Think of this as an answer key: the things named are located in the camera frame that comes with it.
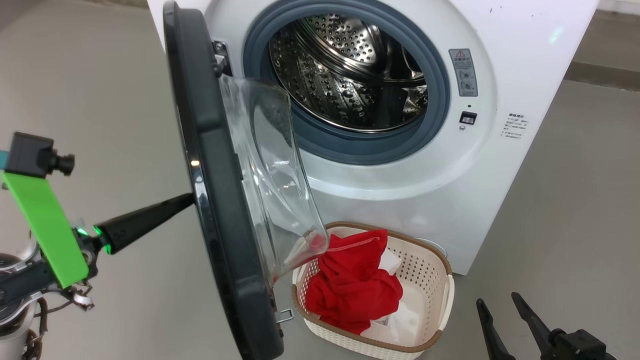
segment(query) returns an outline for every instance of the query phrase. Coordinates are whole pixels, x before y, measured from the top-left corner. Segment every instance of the white cloth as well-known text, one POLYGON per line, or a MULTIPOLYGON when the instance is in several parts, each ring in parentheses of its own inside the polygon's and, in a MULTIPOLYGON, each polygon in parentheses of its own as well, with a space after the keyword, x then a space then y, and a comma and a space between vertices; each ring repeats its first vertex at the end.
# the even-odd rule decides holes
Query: white cloth
MULTIPOLYGON (((380 258, 380 265, 378 266, 378 268, 386 270, 389 275, 394 275, 396 273, 396 270, 398 270, 398 268, 400 267, 400 264, 402 264, 402 259, 395 255, 391 250, 385 249, 385 251, 382 253, 382 257, 380 258)), ((388 319, 389 315, 382 316, 377 320, 373 320, 371 322, 371 326, 373 327, 374 323, 386 326, 388 319)))
POLYGON ((419 335, 424 330, 423 312, 428 303, 418 287, 403 284, 403 289, 398 311, 372 321, 371 327, 361 336, 405 347, 418 345, 419 335))
POLYGON ((382 257, 380 258, 380 266, 378 266, 378 268, 386 270, 389 275, 394 275, 401 263, 402 259, 395 255, 391 250, 385 249, 382 253, 382 257))

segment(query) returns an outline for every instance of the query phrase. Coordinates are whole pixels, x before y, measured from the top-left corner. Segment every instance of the washing machine door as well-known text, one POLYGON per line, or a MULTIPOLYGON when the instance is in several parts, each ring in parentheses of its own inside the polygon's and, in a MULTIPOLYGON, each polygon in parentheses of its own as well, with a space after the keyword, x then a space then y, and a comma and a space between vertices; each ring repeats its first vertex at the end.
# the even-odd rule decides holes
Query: washing machine door
POLYGON ((273 283, 328 246, 289 97, 223 75, 199 10, 168 3, 163 17, 176 114, 227 320, 243 359, 274 359, 284 335, 273 283))

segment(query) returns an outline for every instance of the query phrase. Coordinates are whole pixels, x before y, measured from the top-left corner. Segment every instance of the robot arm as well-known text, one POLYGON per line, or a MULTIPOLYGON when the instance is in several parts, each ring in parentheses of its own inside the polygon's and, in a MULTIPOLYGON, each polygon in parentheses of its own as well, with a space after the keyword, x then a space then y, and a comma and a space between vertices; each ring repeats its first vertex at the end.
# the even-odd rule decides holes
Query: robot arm
MULTIPOLYGON (((511 299, 520 317, 529 325, 529 330, 540 349, 540 360, 616 360, 607 353, 607 345, 587 331, 581 329, 571 334, 562 329, 549 331, 519 293, 511 293, 511 299)), ((509 354, 495 330, 493 316, 484 301, 478 299, 476 306, 489 360, 516 360, 509 354)))
POLYGON ((42 354, 47 314, 71 304, 93 307, 89 280, 98 274, 100 250, 116 254, 193 203, 193 194, 147 206, 93 227, 71 228, 46 175, 59 170, 70 175, 74 156, 58 156, 53 140, 15 133, 11 150, 0 154, 3 188, 17 201, 37 244, 24 258, 0 254, 0 358, 32 360, 42 354), (65 298, 64 305, 48 309, 45 298, 65 298), (40 317, 39 334, 30 330, 40 317))

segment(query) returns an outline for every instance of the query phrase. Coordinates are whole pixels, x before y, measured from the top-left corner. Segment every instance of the brown basket rim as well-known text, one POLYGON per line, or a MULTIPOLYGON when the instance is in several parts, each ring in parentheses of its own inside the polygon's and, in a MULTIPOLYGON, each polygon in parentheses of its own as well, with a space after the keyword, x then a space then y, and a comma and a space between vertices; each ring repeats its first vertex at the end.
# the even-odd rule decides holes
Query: brown basket rim
MULTIPOLYGON (((338 222, 332 222, 330 224, 326 225, 326 229, 333 229, 334 227, 351 227, 353 229, 359 229, 359 230, 365 230, 365 231, 370 231, 370 230, 379 230, 382 229, 380 227, 375 227, 375 226, 371 226, 371 225, 364 225, 364 224, 358 224, 358 223, 354 223, 354 222, 344 222, 344 221, 338 221, 338 222)), ((391 231, 391 230, 387 230, 390 236, 393 236, 395 238, 398 238, 402 241, 406 241, 408 243, 412 243, 416 246, 420 246, 423 247, 431 252, 433 252, 434 254, 436 254, 438 256, 438 258, 442 261, 442 263, 444 264, 445 269, 447 270, 447 275, 452 275, 452 271, 451 271, 451 265, 449 264, 449 261, 447 260, 447 258, 445 258, 445 256, 434 246, 428 244, 428 243, 424 243, 422 241, 416 240, 414 238, 412 238, 411 236, 407 236, 401 233, 397 233, 395 231, 391 231)), ((360 341, 362 343, 368 344, 368 345, 372 345, 375 347, 381 347, 381 348, 386 348, 389 350, 395 350, 395 351, 399 351, 399 352, 408 352, 408 353, 413 353, 413 352, 422 352, 427 350, 428 348, 432 347, 433 344, 436 343, 436 341, 438 341, 438 339, 440 339, 441 335, 442 335, 442 330, 437 330, 435 332, 435 334, 431 337, 431 339, 428 339, 427 342, 421 344, 421 345, 417 345, 414 347, 404 347, 401 345, 395 345, 395 344, 390 344, 390 343, 385 343, 382 341, 378 341, 378 340, 373 340, 373 339, 369 339, 369 338, 365 338, 364 336, 360 336, 360 335, 356 335, 353 334, 352 332, 348 332, 342 329, 339 329, 333 325, 330 325, 328 323, 322 322, 320 321, 320 319, 314 318, 313 316, 310 316, 300 305, 300 302, 298 301, 298 287, 293 284, 291 286, 291 297, 293 299, 293 305, 295 306, 296 310, 298 311, 298 313, 300 315, 302 315, 302 317, 304 317, 305 320, 308 320, 320 327, 324 327, 325 329, 329 330, 329 331, 333 331, 336 332, 337 334, 340 334, 342 336, 346 336, 347 338, 350 338, 352 340, 356 340, 356 341, 360 341)))

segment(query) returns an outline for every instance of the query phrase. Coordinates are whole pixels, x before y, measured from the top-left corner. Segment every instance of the red cloth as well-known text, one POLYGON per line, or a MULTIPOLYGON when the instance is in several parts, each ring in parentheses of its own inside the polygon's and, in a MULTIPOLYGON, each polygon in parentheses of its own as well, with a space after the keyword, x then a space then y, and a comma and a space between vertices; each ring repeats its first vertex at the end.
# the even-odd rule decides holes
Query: red cloth
POLYGON ((378 269, 387 247, 387 230, 344 239, 331 235, 329 249, 318 258, 320 272, 309 279, 305 305, 320 320, 359 335, 371 320, 398 310, 400 281, 378 269))

